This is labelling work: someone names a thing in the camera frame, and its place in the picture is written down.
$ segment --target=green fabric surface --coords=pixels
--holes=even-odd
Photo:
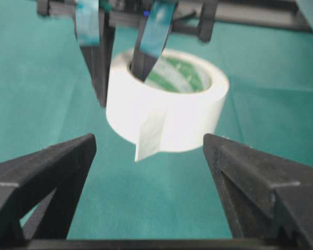
[[[113,55],[136,35],[118,28]],[[216,23],[210,44],[172,35],[167,47],[228,75],[217,135],[313,166],[313,34]],[[135,163],[96,100],[72,20],[0,0],[0,162],[89,132],[97,153],[70,239],[231,237],[202,149]]]

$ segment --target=black metal bar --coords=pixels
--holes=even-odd
[[[32,240],[20,245],[9,244],[0,250],[295,250],[279,246],[276,241],[237,240],[125,240],[125,241],[59,241]]]

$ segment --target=masking tape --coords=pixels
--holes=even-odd
[[[214,133],[229,89],[223,72],[201,58],[170,49],[162,56],[175,60],[178,72],[178,63],[190,62],[210,84],[194,93],[170,92],[132,75],[133,50],[112,60],[106,117],[114,131],[136,144],[136,161],[157,152],[185,152],[202,146],[204,135]],[[177,83],[171,75],[163,77]]]

